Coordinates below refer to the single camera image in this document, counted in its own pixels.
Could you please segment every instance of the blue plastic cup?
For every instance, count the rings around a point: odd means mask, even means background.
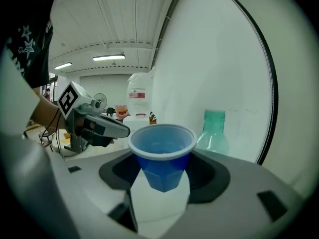
[[[178,186],[196,143],[193,130],[173,124],[142,127],[128,139],[149,185],[162,192]]]

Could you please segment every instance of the red label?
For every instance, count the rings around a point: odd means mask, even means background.
[[[130,98],[145,98],[145,93],[130,93]]]

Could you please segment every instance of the green glass bottle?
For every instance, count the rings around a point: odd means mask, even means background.
[[[206,110],[204,129],[198,137],[197,148],[219,154],[228,154],[229,145],[224,135],[226,112]]]

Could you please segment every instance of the person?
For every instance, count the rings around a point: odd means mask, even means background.
[[[46,91],[44,93],[44,97],[47,98],[48,100],[50,100],[50,89],[46,89]]]
[[[6,6],[2,17],[5,21],[4,33],[7,33],[6,48],[17,69],[40,98],[31,119],[44,127],[50,125],[51,128],[57,128],[60,117],[59,127],[65,128],[64,117],[60,116],[58,106],[42,96],[39,90],[40,86],[49,83],[48,56],[53,35],[50,11],[54,0],[12,1],[15,9]],[[77,121],[77,127],[82,125],[83,120]]]

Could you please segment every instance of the person's arm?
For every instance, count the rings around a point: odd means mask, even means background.
[[[35,108],[31,119],[44,126],[48,127],[51,123],[54,115],[56,114],[56,111],[59,110],[59,107],[52,104],[48,99],[46,99],[44,96],[40,94],[40,88],[35,88],[33,91],[37,94],[37,96],[40,98],[40,102],[38,103],[37,107]],[[56,129],[57,121],[60,117],[61,111],[58,111],[58,114],[54,118],[54,121],[50,125],[50,128]],[[65,129],[65,120],[63,115],[61,115],[60,122],[59,122],[59,128]]]

